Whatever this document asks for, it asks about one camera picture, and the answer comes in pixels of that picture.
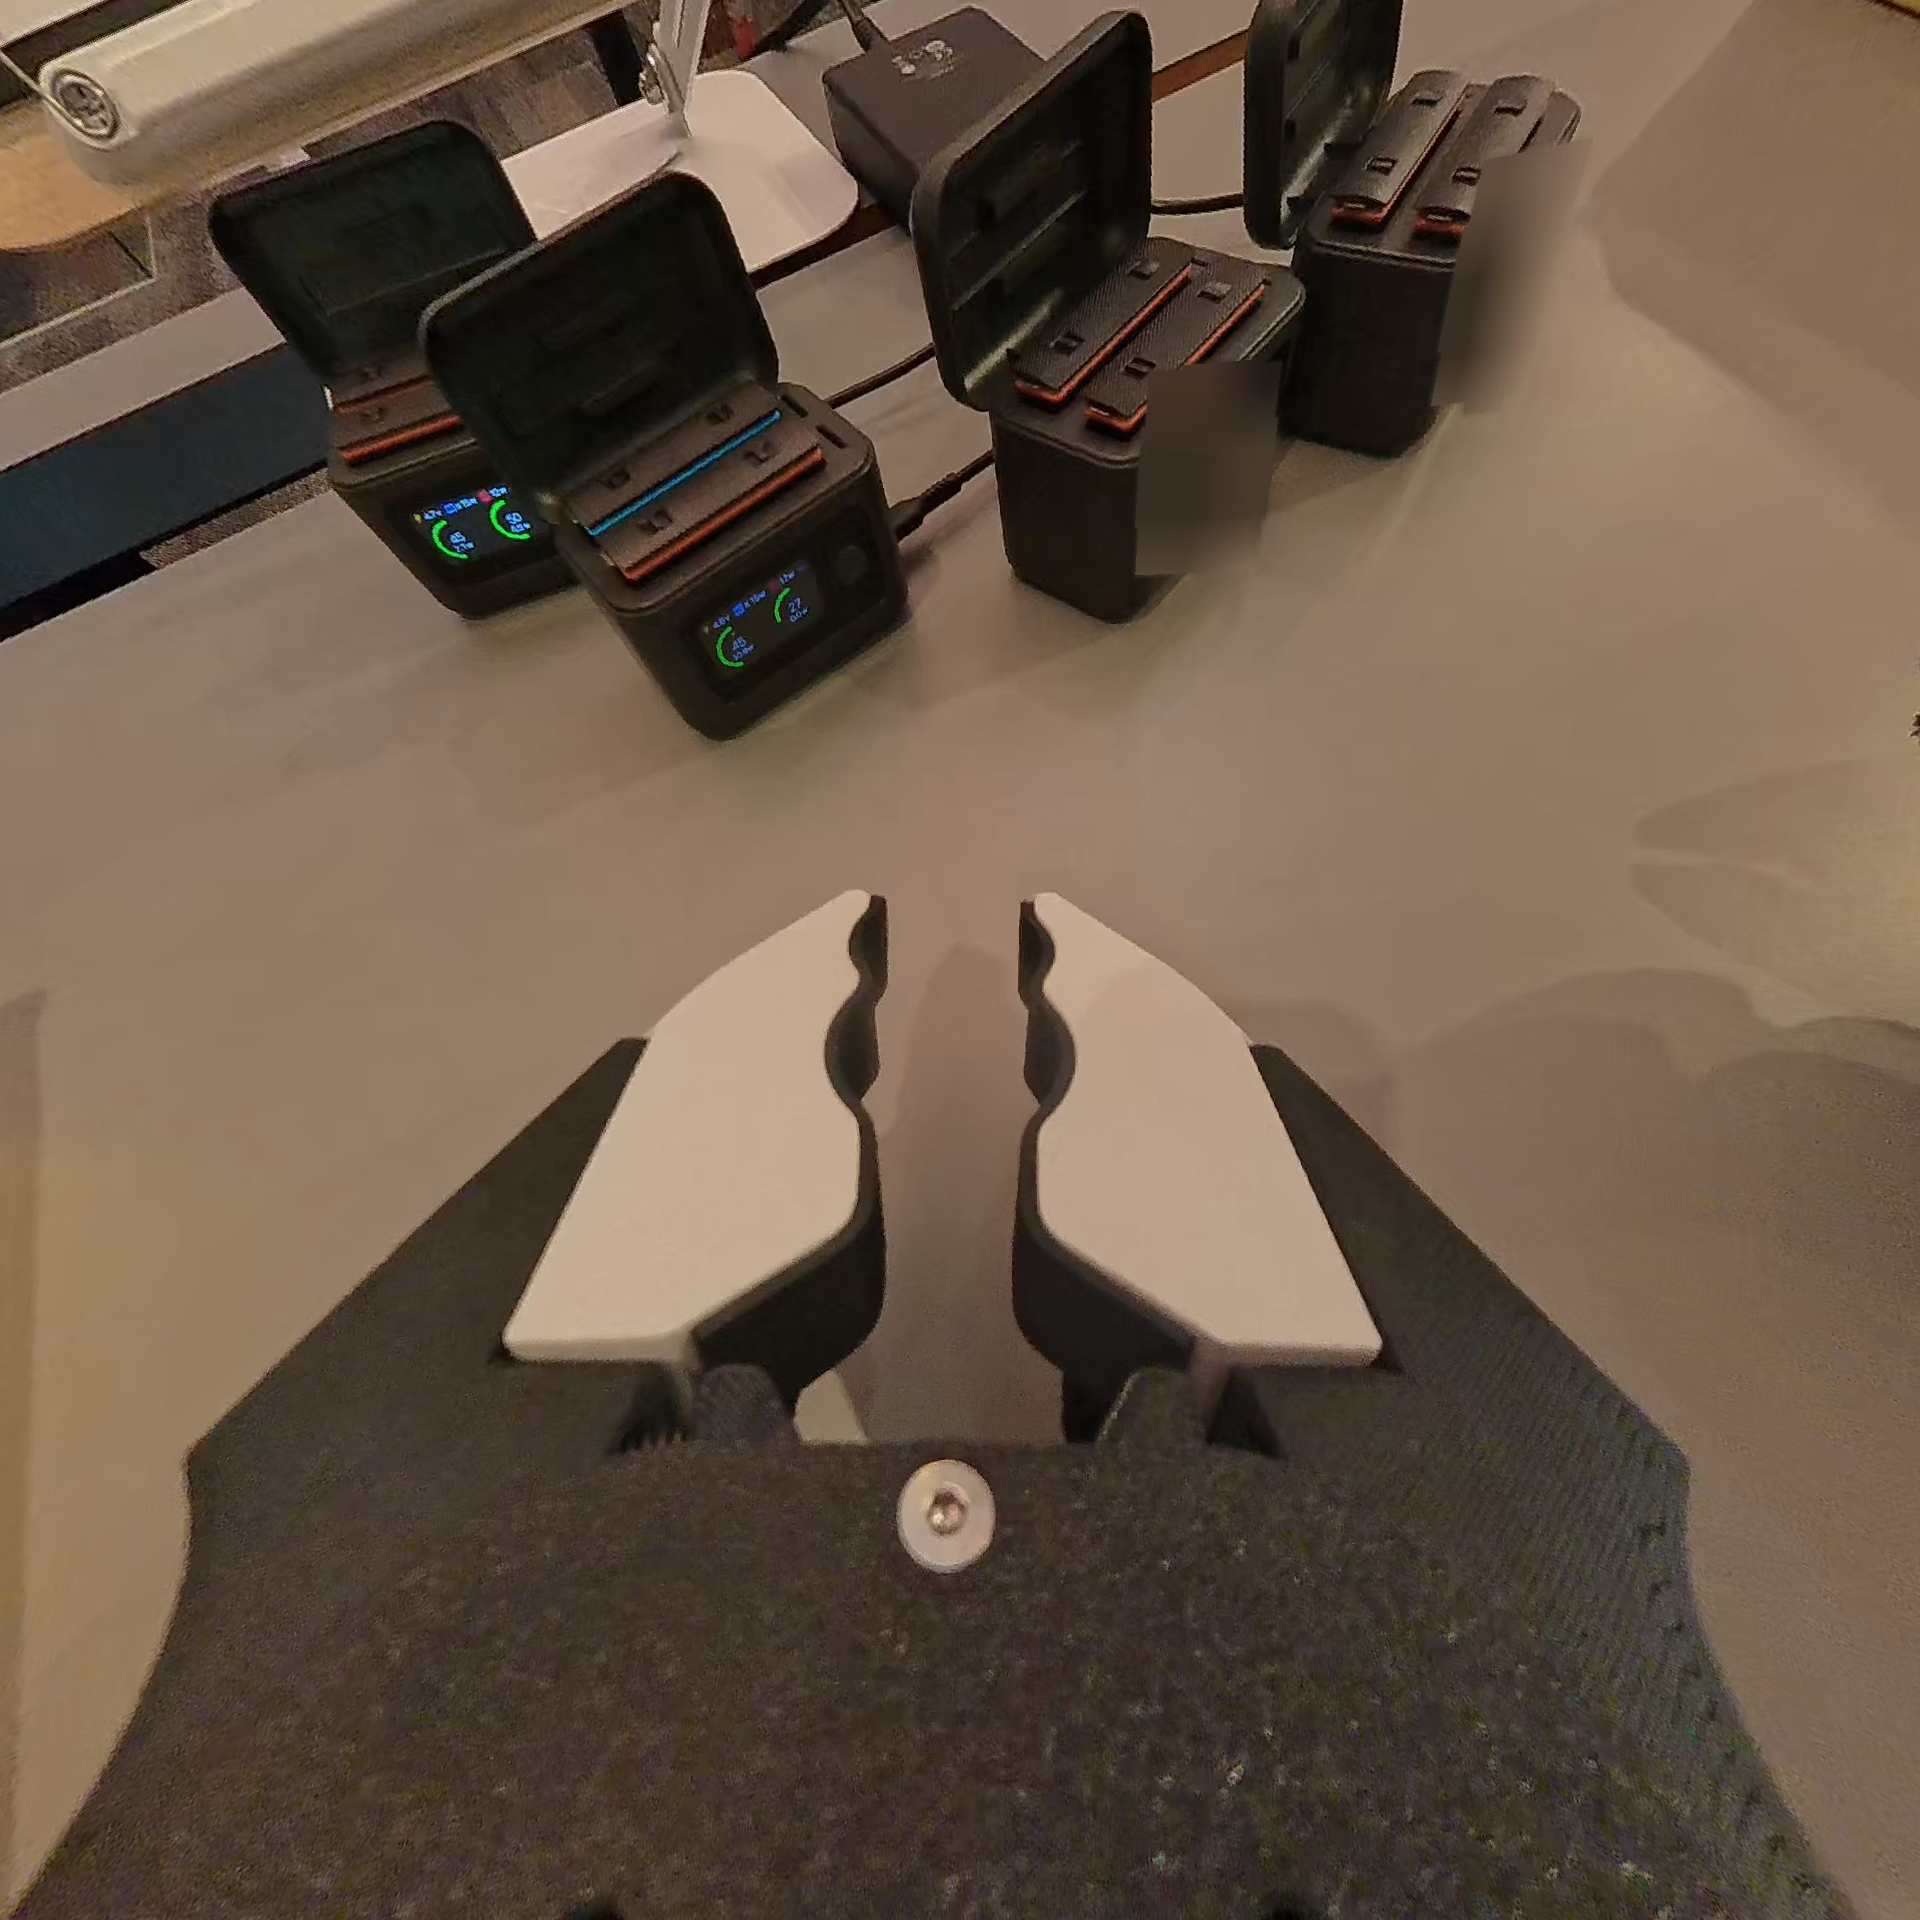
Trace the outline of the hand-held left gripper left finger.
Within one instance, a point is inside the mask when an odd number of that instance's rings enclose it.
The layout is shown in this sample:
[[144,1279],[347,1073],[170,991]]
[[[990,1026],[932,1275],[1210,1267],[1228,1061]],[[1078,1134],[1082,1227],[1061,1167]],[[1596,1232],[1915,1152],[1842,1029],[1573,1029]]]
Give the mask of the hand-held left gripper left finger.
[[795,1405],[875,1330],[888,931],[848,889],[661,1017],[502,1327],[514,1360],[753,1367]]

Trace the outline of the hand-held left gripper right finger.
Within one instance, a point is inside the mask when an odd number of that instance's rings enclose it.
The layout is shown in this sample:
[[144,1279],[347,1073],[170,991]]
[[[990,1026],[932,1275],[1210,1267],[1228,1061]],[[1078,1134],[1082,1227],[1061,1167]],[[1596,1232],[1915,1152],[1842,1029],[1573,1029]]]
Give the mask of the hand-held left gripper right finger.
[[1386,1337],[1244,1029],[1059,893],[1022,902],[1013,1302],[1097,1427],[1142,1371],[1210,1414],[1236,1374],[1364,1368]]

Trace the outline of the black battery blue trim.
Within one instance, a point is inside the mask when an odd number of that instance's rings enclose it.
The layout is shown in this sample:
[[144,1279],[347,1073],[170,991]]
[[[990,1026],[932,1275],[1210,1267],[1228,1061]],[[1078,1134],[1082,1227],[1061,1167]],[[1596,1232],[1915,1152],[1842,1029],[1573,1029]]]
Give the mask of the black battery blue trim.
[[721,400],[653,445],[613,459],[566,496],[566,512],[589,539],[608,536],[616,526],[656,512],[718,473],[732,473],[741,451],[778,441],[782,419],[784,405],[766,390]]

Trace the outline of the dark blue mat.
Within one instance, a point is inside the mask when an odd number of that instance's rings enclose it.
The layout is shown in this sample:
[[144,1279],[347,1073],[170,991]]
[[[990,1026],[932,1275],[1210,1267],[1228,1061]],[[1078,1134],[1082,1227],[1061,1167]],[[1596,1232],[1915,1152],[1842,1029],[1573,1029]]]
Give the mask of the dark blue mat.
[[2,470],[2,605],[13,607],[274,490],[325,461],[315,424],[133,424]]

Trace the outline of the white table mat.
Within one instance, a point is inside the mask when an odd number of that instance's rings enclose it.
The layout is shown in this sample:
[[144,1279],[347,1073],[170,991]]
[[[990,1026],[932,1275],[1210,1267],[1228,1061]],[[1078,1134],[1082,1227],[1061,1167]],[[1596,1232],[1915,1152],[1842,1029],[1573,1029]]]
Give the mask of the white table mat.
[[842,232],[860,191],[842,160],[753,72],[705,71],[683,112],[628,102],[502,162],[537,238],[682,174],[721,200],[753,275]]

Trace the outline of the dark grey multiport power adapter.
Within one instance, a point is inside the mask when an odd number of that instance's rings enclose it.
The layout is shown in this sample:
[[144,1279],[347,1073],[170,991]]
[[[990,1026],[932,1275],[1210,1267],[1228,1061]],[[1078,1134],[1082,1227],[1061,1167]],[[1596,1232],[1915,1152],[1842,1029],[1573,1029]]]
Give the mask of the dark grey multiport power adapter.
[[1029,82],[1043,56],[982,6],[875,38],[822,72],[832,143],[901,225],[929,163]]

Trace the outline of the wooden display board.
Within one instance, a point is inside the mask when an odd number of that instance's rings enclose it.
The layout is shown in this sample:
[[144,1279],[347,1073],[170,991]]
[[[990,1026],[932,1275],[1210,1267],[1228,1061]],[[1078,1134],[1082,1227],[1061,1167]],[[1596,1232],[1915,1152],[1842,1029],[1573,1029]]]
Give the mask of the wooden display board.
[[2,110],[2,250],[60,250],[115,223],[203,198],[226,184],[267,176],[283,163],[302,162],[302,145],[251,158],[211,177],[163,177],[155,183],[102,183],[84,174],[41,107],[26,102]]

